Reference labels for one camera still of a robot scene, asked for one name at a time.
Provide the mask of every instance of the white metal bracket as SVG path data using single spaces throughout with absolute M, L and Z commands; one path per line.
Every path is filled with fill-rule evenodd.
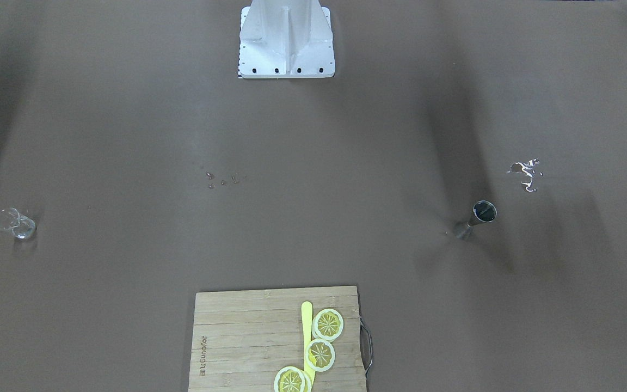
M 239 77 L 333 76 L 330 26 L 330 10 L 318 0 L 253 0 L 241 10 Z

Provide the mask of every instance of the yellow knife handle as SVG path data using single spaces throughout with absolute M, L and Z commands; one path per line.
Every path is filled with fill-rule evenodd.
M 311 342 L 311 323 L 314 320 L 314 306 L 311 302 L 304 301 L 302 303 L 302 327 L 304 330 L 304 372 L 311 378 L 311 384 L 314 383 L 314 377 L 316 377 L 316 370 L 309 366 L 306 362 L 306 347 Z

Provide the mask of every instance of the water droplet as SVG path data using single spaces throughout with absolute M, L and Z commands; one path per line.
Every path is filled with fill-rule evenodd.
M 535 166 L 540 164 L 540 160 L 532 159 L 528 162 L 515 162 L 512 163 L 507 173 L 523 173 L 529 179 L 527 181 L 523 181 L 522 185 L 524 186 L 524 190 L 527 192 L 535 192 L 538 190 L 535 186 L 533 186 L 533 177 L 536 175 Z

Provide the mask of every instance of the cutting board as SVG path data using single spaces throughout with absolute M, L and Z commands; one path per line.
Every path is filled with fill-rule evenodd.
M 313 316 L 333 308 L 345 320 L 335 363 L 316 373 L 312 392 L 366 392 L 355 286 L 197 293 L 188 390 L 272 392 L 278 370 L 303 369 L 304 301 Z

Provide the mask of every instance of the gray table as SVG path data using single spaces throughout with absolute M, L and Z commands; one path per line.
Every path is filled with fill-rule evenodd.
M 237 79 L 245 5 L 0 2 L 0 390 L 186 390 L 196 292 L 319 285 L 371 391 L 627 390 L 627 0 L 330 0 L 298 81 Z

